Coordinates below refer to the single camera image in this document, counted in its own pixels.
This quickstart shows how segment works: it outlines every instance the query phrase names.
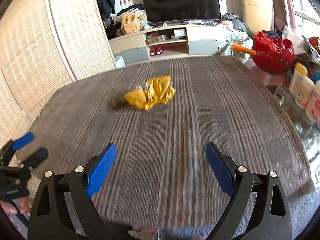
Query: yellow cloth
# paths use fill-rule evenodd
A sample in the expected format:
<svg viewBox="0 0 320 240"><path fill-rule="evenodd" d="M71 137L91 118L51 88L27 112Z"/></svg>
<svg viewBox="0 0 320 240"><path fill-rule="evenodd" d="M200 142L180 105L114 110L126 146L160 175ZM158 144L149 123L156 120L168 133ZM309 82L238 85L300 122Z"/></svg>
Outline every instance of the yellow cloth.
<svg viewBox="0 0 320 240"><path fill-rule="evenodd" d="M123 95L124 100L137 109L150 110L156 105L167 104L175 89L170 86L171 76L155 77L147 80L149 90L135 90Z"/></svg>

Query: wicker panel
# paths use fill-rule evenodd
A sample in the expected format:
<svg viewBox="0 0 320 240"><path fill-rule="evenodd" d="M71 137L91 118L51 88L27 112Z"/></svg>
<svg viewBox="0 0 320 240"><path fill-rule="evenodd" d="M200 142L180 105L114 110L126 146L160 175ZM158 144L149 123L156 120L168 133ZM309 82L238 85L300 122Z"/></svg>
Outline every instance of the wicker panel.
<svg viewBox="0 0 320 240"><path fill-rule="evenodd" d="M44 0L13 0L0 21L0 58L13 95L34 119L71 83L49 26Z"/></svg>
<svg viewBox="0 0 320 240"><path fill-rule="evenodd" d="M95 0L49 0L65 54L78 79L115 68Z"/></svg>
<svg viewBox="0 0 320 240"><path fill-rule="evenodd" d="M18 110L0 74L0 148L10 139L17 139L28 131L30 121Z"/></svg>

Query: orange handle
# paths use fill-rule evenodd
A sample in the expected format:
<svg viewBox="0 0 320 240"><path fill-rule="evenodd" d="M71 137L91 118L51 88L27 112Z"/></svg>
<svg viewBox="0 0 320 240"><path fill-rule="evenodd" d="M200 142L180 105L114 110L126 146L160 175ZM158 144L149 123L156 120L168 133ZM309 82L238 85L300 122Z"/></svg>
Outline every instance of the orange handle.
<svg viewBox="0 0 320 240"><path fill-rule="evenodd" d="M247 54L250 54L250 55L257 55L257 52L255 50L247 49L247 48L242 47L242 46L240 46L239 44L236 44L236 43L232 45L232 48L234 50L241 51L241 52L244 52L244 53L247 53Z"/></svg>

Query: finger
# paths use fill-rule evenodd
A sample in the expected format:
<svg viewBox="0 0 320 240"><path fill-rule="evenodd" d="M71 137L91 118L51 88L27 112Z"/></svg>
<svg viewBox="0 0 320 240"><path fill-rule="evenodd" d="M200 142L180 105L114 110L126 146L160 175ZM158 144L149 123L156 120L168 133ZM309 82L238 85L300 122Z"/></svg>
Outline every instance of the finger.
<svg viewBox="0 0 320 240"><path fill-rule="evenodd" d="M6 214L8 214L8 215L17 214L17 212L18 212L17 209L13 205L11 205L10 203L4 202L4 201L0 201L0 204L1 204L3 210L4 210L4 212Z"/></svg>
<svg viewBox="0 0 320 240"><path fill-rule="evenodd" d="M25 205L25 206L21 206L19 208L19 211L21 214L26 214L26 213L30 213L30 208L28 205Z"/></svg>
<svg viewBox="0 0 320 240"><path fill-rule="evenodd" d="M19 198L18 203L19 203L19 211L21 214L30 212L30 207L28 205L28 201L26 197Z"/></svg>

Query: blue gripper pad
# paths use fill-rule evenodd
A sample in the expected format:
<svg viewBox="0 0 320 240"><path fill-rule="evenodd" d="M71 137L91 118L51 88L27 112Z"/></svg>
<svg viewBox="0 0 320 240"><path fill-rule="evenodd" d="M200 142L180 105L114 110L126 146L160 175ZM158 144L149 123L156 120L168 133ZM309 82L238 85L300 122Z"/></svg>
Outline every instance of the blue gripper pad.
<svg viewBox="0 0 320 240"><path fill-rule="evenodd" d="M233 176L231 175L217 150L218 149L215 149L212 143L208 143L205 148L205 156L207 157L207 160L219 182L222 191L227 193L229 197L233 197L235 193Z"/></svg>
<svg viewBox="0 0 320 240"><path fill-rule="evenodd" d="M26 133L24 136L13 142L12 150L20 150L21 148L25 147L28 143L32 142L34 138L35 136L33 133Z"/></svg>
<svg viewBox="0 0 320 240"><path fill-rule="evenodd" d="M106 148L105 152L102 153L102 157L88 176L88 186L85 191L89 197L92 197L94 193L100 191L116 157L117 148L114 144L111 144L110 147Z"/></svg>

